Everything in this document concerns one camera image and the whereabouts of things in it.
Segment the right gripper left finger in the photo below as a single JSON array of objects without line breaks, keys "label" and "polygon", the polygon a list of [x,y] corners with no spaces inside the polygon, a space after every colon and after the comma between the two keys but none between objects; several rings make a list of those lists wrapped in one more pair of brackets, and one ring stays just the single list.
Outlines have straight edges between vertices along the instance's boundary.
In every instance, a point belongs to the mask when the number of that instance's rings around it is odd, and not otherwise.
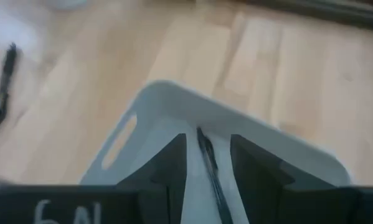
[{"label": "right gripper left finger", "polygon": [[186,135],[114,185],[7,185],[0,223],[180,223]]}]

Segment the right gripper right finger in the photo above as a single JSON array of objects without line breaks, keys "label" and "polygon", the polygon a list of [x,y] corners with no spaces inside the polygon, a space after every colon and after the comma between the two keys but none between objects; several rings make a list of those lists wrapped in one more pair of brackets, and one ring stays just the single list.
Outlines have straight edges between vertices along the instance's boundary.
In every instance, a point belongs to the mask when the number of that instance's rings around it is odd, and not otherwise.
[{"label": "right gripper right finger", "polygon": [[338,187],[238,134],[230,155],[249,223],[373,223],[373,187]]}]

